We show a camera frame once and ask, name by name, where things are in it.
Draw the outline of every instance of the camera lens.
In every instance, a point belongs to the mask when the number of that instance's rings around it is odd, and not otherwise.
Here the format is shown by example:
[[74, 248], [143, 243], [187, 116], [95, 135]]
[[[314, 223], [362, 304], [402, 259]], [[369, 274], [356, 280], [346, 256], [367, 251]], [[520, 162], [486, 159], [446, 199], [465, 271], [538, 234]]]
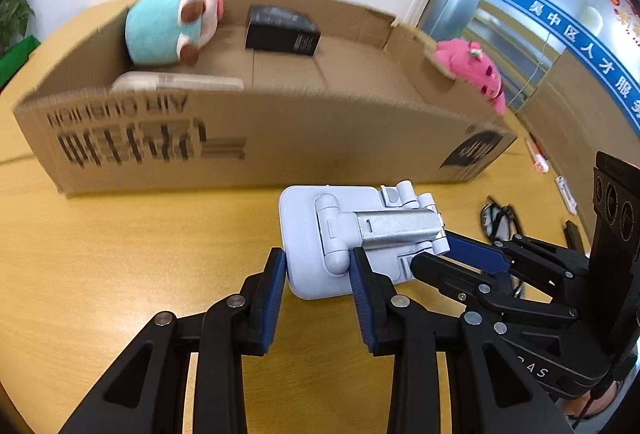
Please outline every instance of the camera lens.
[[622, 215], [620, 215], [620, 235], [622, 239], [631, 239], [631, 233], [634, 230], [634, 210], [628, 201], [622, 205]]
[[607, 219], [613, 223], [616, 220], [616, 214], [618, 213], [618, 194], [616, 188], [613, 185], [607, 186], [607, 199], [605, 201], [605, 213]]
[[596, 202], [599, 203], [602, 201], [602, 180], [600, 178], [596, 178]]

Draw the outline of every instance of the black box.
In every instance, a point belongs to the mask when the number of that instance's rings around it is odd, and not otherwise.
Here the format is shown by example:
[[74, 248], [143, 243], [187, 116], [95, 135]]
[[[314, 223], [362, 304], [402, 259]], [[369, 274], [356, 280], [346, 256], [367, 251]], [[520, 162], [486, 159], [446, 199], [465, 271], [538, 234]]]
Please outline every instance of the black box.
[[277, 6], [250, 6], [246, 48], [313, 56], [320, 30], [301, 13]]

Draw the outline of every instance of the green plant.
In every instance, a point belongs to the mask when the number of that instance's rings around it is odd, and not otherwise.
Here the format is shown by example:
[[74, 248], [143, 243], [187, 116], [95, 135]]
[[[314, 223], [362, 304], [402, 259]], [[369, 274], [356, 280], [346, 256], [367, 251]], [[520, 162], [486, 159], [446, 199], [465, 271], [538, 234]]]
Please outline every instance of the green plant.
[[29, 17], [33, 10], [27, 0], [2, 0], [0, 2], [0, 55], [9, 46], [16, 33], [22, 37], [27, 33]]

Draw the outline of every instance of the stuffed animal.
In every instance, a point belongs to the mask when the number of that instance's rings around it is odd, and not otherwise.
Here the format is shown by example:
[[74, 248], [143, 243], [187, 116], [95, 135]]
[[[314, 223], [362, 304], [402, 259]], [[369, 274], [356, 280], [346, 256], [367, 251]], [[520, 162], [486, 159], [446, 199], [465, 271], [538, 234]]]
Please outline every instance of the stuffed animal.
[[125, 26], [131, 60], [137, 66], [196, 65], [223, 10], [223, 0], [139, 0]]
[[433, 58], [450, 73], [449, 76], [464, 78], [484, 95], [499, 114], [504, 114], [507, 104], [500, 71], [477, 42], [464, 39], [438, 42]]

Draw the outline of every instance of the blue sign with white text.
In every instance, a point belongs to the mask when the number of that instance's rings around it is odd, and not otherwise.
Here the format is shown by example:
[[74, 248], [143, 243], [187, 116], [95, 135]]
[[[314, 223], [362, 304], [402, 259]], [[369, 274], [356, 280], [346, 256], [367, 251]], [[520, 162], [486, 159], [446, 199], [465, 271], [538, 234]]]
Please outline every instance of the blue sign with white text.
[[600, 81], [640, 134], [640, 87], [625, 67], [589, 30], [548, 0], [503, 0], [558, 37]]

